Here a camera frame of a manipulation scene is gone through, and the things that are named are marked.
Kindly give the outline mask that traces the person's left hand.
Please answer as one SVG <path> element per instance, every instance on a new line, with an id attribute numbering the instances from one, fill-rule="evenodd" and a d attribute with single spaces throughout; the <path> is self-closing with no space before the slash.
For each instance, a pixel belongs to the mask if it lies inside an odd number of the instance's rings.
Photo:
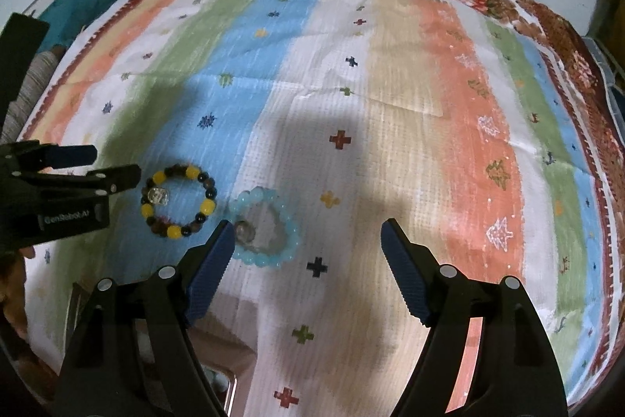
<path id="1" fill-rule="evenodd" d="M 28 339 L 28 318 L 25 313 L 25 261 L 36 256 L 33 247 L 22 248 L 1 262 L 1 308 L 6 321 L 20 339 Z"/>

